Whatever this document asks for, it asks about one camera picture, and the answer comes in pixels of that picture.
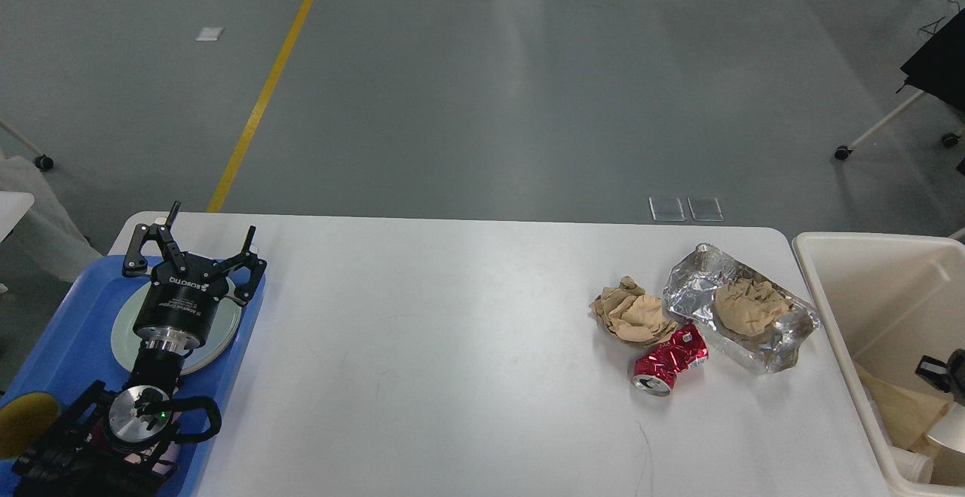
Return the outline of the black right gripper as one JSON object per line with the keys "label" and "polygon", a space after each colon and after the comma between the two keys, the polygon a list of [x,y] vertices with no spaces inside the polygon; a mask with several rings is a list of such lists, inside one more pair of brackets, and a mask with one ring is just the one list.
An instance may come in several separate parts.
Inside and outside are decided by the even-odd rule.
{"label": "black right gripper", "polygon": [[964,349],[955,349],[948,360],[921,356],[914,374],[941,393],[950,393],[954,401],[964,405]]}

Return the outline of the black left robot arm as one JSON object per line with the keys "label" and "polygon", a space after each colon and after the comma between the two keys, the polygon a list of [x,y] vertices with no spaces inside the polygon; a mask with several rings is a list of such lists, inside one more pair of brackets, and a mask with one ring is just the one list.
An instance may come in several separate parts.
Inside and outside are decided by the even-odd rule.
{"label": "black left robot arm", "polygon": [[180,209],[137,223],[124,254],[76,278],[2,401],[53,398],[38,431],[2,425],[4,496],[189,496],[261,308],[250,226],[213,259],[173,238]]}

